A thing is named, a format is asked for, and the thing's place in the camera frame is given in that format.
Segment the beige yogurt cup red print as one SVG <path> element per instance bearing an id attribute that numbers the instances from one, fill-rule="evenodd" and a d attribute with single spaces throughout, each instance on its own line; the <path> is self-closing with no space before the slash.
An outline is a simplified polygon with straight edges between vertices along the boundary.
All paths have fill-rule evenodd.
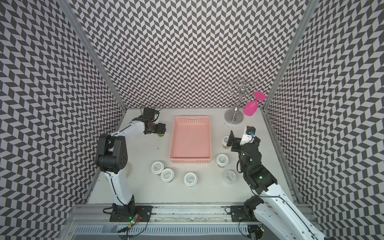
<path id="1" fill-rule="evenodd" d="M 224 136 L 222 138 L 222 146 L 223 146 L 224 149 L 229 149 L 230 148 L 230 146 L 227 146 L 228 140 L 229 140 L 229 136 Z"/>

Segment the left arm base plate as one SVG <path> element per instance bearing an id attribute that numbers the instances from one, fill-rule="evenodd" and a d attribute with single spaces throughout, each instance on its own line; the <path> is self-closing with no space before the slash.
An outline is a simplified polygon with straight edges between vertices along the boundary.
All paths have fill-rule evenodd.
<path id="1" fill-rule="evenodd" d="M 123 207 L 122 210 L 113 210 L 110 216 L 110 222 L 116 223 L 133 223 L 138 220 L 142 223 L 149 222 L 152 216 L 153 206 L 136 206 L 128 212 L 128 209 Z"/>

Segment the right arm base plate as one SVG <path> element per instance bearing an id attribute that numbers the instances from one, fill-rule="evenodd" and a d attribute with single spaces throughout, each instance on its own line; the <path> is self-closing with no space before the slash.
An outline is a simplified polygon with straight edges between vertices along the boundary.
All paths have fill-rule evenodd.
<path id="1" fill-rule="evenodd" d="M 254 222 L 257 220 L 254 216 L 253 210 L 246 206 L 230 206 L 230 215 L 232 222 Z"/>

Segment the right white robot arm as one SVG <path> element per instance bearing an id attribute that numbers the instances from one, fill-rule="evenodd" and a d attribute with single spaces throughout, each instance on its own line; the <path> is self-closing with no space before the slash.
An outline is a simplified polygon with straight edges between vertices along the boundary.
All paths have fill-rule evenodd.
<path id="1" fill-rule="evenodd" d="M 240 172 L 253 193 L 244 203 L 247 219 L 262 223 L 280 240 L 328 239 L 305 217 L 262 164 L 261 140 L 255 133 L 255 127 L 247 126 L 242 137 L 236 138 L 231 132 L 227 141 L 231 151 L 238 153 Z"/>

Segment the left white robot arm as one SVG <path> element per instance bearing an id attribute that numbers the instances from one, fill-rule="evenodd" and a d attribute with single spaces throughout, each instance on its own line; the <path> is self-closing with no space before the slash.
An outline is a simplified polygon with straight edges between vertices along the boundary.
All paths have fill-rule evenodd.
<path id="1" fill-rule="evenodd" d="M 128 163 L 127 143 L 140 134 L 163 135 L 165 132 L 165 124 L 156 123 L 148 117 L 140 116 L 133 119 L 124 129 L 99 137 L 96 165 L 105 174 L 112 188 L 113 214 L 122 214 L 127 217 L 136 214 L 134 195 L 129 190 L 125 173 Z"/>

